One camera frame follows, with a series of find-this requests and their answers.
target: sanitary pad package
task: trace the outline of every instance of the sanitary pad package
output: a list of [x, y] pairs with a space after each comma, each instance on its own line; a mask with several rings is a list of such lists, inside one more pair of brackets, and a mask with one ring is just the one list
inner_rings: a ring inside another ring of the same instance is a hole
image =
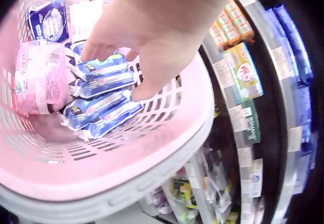
[[66, 103], [64, 46], [37, 40], [22, 43], [15, 71], [17, 110], [27, 114], [49, 114]]
[[99, 115], [129, 100], [130, 96], [129, 90], [123, 90], [93, 100], [77, 98], [64, 109], [62, 125], [68, 126], [71, 130], [79, 130], [93, 122]]
[[310, 79], [313, 78], [313, 73], [304, 43], [296, 28], [296, 25], [283, 5], [273, 8], [273, 11], [282, 25], [282, 28], [285, 31], [294, 52], [299, 77], [304, 83], [309, 83]]
[[88, 39], [103, 11], [103, 0], [87, 1], [70, 6], [72, 43]]
[[113, 109], [99, 115], [96, 122], [90, 123], [84, 127], [81, 130], [82, 135], [80, 138], [100, 138], [111, 130], [115, 129], [117, 126], [126, 122], [128, 119], [132, 118], [142, 108], [143, 107], [140, 102], [126, 100], [121, 104], [118, 104], [117, 107], [114, 107]]
[[69, 84], [69, 93], [75, 97], [93, 98], [100, 94], [132, 85], [135, 82], [135, 74], [129, 71], [94, 78], [88, 82], [77, 79]]
[[69, 38], [65, 0], [29, 7], [26, 20], [33, 39], [60, 43]]

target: barcode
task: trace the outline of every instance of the barcode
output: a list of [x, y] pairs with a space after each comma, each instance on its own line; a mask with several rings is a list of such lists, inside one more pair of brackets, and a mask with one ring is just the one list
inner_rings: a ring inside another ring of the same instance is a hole
[[49, 63], [58, 64], [60, 61], [60, 52], [53, 51], [51, 52]]

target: store shelf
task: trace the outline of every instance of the store shelf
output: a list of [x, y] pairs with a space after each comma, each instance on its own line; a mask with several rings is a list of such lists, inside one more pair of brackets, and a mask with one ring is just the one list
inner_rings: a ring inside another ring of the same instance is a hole
[[51, 203], [23, 197], [0, 186], [0, 205], [27, 220], [47, 224], [88, 223], [121, 211], [159, 187], [198, 151], [213, 123], [212, 102], [209, 112], [210, 117], [180, 149], [140, 176], [107, 192], [78, 201]]
[[271, 56], [274, 69], [277, 73], [284, 107], [282, 113], [285, 116], [285, 122], [281, 132], [281, 152], [283, 155], [281, 157], [282, 163], [280, 167], [282, 182], [280, 185], [279, 201], [272, 219], [273, 224], [280, 223], [292, 197], [295, 185], [294, 172], [296, 170], [300, 149], [301, 127], [296, 124], [295, 120], [295, 115], [299, 114], [298, 106], [296, 105], [296, 78], [293, 75], [292, 67], [287, 62], [278, 34], [271, 30], [271, 26], [269, 26], [268, 22], [264, 19], [264, 8], [260, 2], [257, 0], [238, 1], [252, 19]]
[[[221, 78], [219, 75], [219, 71], [217, 68], [220, 66], [217, 63], [223, 63], [224, 59], [222, 54], [220, 54], [215, 47], [215, 43], [213, 38], [208, 34], [203, 43], [202, 47], [205, 50], [205, 53], [212, 64], [214, 73], [219, 82], [221, 82]], [[229, 111], [231, 123], [233, 125], [237, 125], [237, 118], [238, 114], [244, 117], [244, 103], [237, 104], [236, 103], [236, 96], [233, 90], [234, 86], [223, 88], [221, 86], [222, 95], [224, 101], [226, 103], [227, 110]], [[254, 159], [253, 147], [251, 144], [247, 143], [244, 138], [244, 132], [240, 129], [234, 130], [234, 139], [236, 143], [237, 155], [239, 159], [239, 171], [240, 171], [240, 182], [241, 182], [241, 203], [242, 204], [251, 204], [253, 202], [253, 198], [249, 196], [247, 193], [248, 190], [245, 190], [246, 187], [250, 185], [250, 167], [252, 165], [252, 160]]]

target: finger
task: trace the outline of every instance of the finger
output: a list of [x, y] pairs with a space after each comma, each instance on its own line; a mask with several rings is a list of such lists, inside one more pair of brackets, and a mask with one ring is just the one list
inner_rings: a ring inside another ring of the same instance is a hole
[[132, 92], [132, 101], [137, 102], [140, 100], [152, 98], [160, 91], [163, 86], [163, 84], [151, 82], [150, 80], [147, 80], [147, 78], [145, 78], [143, 82]]
[[97, 47], [97, 45], [92, 43], [90, 40], [86, 41], [86, 44], [83, 47], [83, 50], [81, 53], [81, 61], [83, 63], [85, 63], [87, 61], [93, 61], [96, 59], [95, 58], [96, 47]]
[[99, 46], [96, 50], [96, 59], [98, 59], [99, 61], [105, 61], [116, 51], [116, 49], [117, 47], [114, 45]]
[[137, 51], [135, 51], [135, 50], [133, 50], [133, 49], [131, 49], [128, 53], [127, 53], [127, 55], [125, 56], [125, 60], [126, 61], [133, 61], [133, 60], [135, 60], [135, 58], [138, 56], [138, 52]]

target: plastic wrapper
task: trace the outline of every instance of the plastic wrapper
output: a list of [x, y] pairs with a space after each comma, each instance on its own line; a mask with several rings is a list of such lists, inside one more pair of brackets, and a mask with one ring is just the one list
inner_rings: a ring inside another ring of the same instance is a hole
[[64, 46], [46, 40], [22, 43], [17, 56], [17, 110], [49, 114], [66, 104], [68, 96]]
[[29, 7], [26, 20], [33, 39], [60, 43], [69, 38], [65, 0]]
[[225, 46], [227, 44], [227, 38], [217, 23], [213, 24], [213, 27], [210, 28], [209, 33], [213, 37], [217, 47]]
[[273, 11], [285, 31], [295, 55], [299, 77], [304, 83], [309, 83], [313, 78], [313, 72], [310, 67], [309, 58], [303, 40], [296, 28], [296, 25], [283, 5], [274, 7]]
[[261, 82], [245, 44], [240, 43], [225, 51], [223, 55], [238, 90], [236, 102], [241, 103], [262, 96]]
[[108, 93], [91, 101], [77, 98], [65, 107], [62, 115], [62, 125], [68, 126], [71, 130], [79, 130], [93, 122], [102, 113], [130, 99], [130, 96], [131, 92], [129, 90], [123, 90]]
[[229, 0], [225, 6], [225, 11], [236, 26], [241, 40], [251, 40], [254, 36], [253, 29], [234, 0]]
[[71, 41], [86, 40], [103, 11], [103, 1], [87, 1], [70, 6]]
[[122, 125], [127, 120], [137, 114], [143, 106], [140, 102], [126, 100], [118, 104], [113, 109], [99, 115], [96, 121], [88, 124], [81, 131], [82, 139], [97, 139], [109, 133], [116, 127]]
[[75, 97], [93, 98], [103, 93], [132, 85], [136, 82], [133, 72], [123, 72], [106, 77], [99, 77], [84, 82], [77, 79], [69, 83], [69, 93]]
[[222, 10], [221, 15], [217, 18], [216, 23], [220, 26], [226, 36], [229, 45], [236, 45], [239, 43], [240, 35], [238, 30], [224, 10]]
[[293, 50], [291, 49], [290, 43], [286, 37], [286, 34], [284, 32], [284, 29], [282, 28], [278, 18], [276, 17], [275, 13], [272, 9], [268, 9], [265, 11], [265, 16], [268, 20], [271, 21], [271, 25], [273, 26], [273, 29], [278, 32], [279, 38], [282, 41], [282, 45], [284, 47], [284, 51], [286, 53], [286, 58], [288, 62], [293, 66], [294, 73], [297, 78], [299, 78], [299, 72], [297, 69], [297, 64], [295, 60], [295, 55], [293, 53]]

